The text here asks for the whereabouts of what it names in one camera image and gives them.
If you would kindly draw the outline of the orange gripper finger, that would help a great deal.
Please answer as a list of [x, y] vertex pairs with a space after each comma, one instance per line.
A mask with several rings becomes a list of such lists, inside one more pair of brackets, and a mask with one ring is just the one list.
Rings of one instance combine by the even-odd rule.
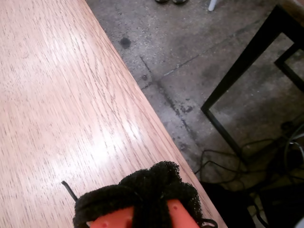
[[182, 182], [179, 167], [163, 161], [134, 173], [134, 191], [142, 202], [134, 206], [136, 228], [172, 228], [168, 200], [179, 200], [195, 223], [202, 227], [202, 211], [197, 190]]
[[135, 218], [139, 219], [134, 227], [138, 228], [142, 221], [140, 216], [148, 211], [152, 196], [148, 192], [151, 183], [152, 174], [144, 169], [126, 176], [118, 184], [85, 193], [75, 203], [74, 227], [87, 228], [87, 222], [95, 221], [100, 216], [134, 207]]

